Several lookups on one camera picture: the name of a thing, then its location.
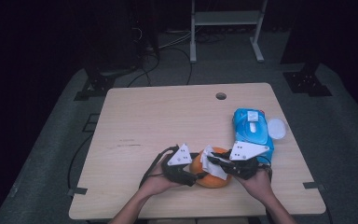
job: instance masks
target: open plastic lid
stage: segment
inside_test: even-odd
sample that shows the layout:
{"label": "open plastic lid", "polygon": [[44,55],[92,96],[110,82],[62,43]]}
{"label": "open plastic lid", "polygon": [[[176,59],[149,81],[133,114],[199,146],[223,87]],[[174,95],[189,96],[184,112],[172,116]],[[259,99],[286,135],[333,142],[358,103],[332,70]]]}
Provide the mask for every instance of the open plastic lid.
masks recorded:
{"label": "open plastic lid", "polygon": [[286,135],[286,125],[281,119],[270,119],[267,126],[268,135],[273,139],[282,139]]}

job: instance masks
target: person's left hand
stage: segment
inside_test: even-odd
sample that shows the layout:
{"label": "person's left hand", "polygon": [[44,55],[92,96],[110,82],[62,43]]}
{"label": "person's left hand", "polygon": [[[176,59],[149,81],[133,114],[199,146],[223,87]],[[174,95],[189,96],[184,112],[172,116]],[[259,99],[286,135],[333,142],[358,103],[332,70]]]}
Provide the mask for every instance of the person's left hand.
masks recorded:
{"label": "person's left hand", "polygon": [[155,168],[140,188],[140,190],[144,191],[147,195],[152,196],[160,194],[167,189],[182,186],[181,184],[172,182],[162,174],[161,163],[164,161],[164,158],[156,164]]}

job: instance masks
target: light wood tabletop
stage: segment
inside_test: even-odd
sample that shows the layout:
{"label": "light wood tabletop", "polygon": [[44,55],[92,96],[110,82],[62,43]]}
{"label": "light wood tabletop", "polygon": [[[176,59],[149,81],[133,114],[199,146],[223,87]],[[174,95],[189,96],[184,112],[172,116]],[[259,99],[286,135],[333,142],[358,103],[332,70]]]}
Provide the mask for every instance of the light wood tabletop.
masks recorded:
{"label": "light wood tabletop", "polygon": [[[225,100],[216,98],[223,93]],[[278,100],[268,83],[218,84],[112,89],[89,147],[69,216],[72,219],[113,217],[138,189],[159,152],[187,143],[191,152],[206,146],[231,149],[233,114],[255,108],[266,119],[282,119]],[[272,187],[291,214],[325,211],[310,170],[287,125],[287,134],[274,140]],[[232,179],[221,189],[182,186],[152,197],[140,218],[247,217],[265,215],[265,208]]]}

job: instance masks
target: white metal frame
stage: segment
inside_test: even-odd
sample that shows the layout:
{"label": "white metal frame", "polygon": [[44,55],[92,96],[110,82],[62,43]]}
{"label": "white metal frame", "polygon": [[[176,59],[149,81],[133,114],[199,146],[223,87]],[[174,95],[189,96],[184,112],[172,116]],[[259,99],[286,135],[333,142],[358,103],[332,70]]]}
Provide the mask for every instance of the white metal frame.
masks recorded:
{"label": "white metal frame", "polygon": [[261,25],[266,13],[267,1],[263,0],[260,10],[252,11],[206,11],[196,12],[196,0],[191,1],[191,41],[190,41],[190,61],[197,61],[196,52],[196,26],[198,25],[242,25],[256,24],[255,36],[250,38],[255,57],[259,63],[264,62],[264,57],[258,47],[258,37]]}

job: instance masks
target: gray carpet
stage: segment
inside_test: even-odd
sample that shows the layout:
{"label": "gray carpet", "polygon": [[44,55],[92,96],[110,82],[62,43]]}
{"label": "gray carpet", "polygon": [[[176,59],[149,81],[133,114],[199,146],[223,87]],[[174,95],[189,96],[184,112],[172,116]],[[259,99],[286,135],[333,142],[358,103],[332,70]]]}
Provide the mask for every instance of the gray carpet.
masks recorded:
{"label": "gray carpet", "polygon": [[[281,65],[289,33],[261,33],[259,45],[265,57],[257,63],[249,43],[250,34],[226,35],[210,45],[198,45],[198,62],[192,66],[190,85],[267,82],[272,86],[315,181],[323,185],[322,196],[334,223],[358,223],[358,105],[345,90],[339,76],[321,65],[317,77],[333,96],[309,97],[292,93],[282,73],[298,71],[302,64]],[[176,35],[161,35],[160,44]],[[188,43],[174,46],[189,53]],[[157,60],[146,57],[145,70]],[[117,79],[115,88],[127,87],[138,70]],[[158,67],[149,73],[152,86],[185,85],[190,65],[177,49],[161,52]],[[74,101],[87,75],[74,74],[34,144],[29,158],[0,209],[0,223],[86,223],[68,217],[71,198],[67,196],[67,173],[77,149],[90,136],[82,132],[91,113],[100,113],[103,97]],[[145,76],[132,87],[149,85]],[[75,186],[89,149],[80,149],[71,172]],[[295,216],[299,223],[329,223],[327,213]],[[268,223],[261,217],[262,223]]]}

